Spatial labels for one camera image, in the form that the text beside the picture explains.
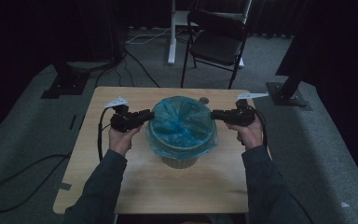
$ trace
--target blue plastic bag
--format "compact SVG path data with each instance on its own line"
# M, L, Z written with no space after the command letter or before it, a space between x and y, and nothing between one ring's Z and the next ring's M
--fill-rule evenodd
M160 157L195 159L218 145L211 110L201 102L174 96L153 108L155 118L146 126L151 149Z

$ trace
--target chair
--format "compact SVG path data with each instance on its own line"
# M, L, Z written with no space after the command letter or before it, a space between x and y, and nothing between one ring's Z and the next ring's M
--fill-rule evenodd
M196 33L192 29L192 23L199 26L200 34L197 38L195 38ZM231 71L231 80L228 85L231 89L248 35L245 24L212 12L193 10L187 14L187 29L190 37L186 46L181 88L185 82L187 57L190 53L196 68L196 62L199 62Z

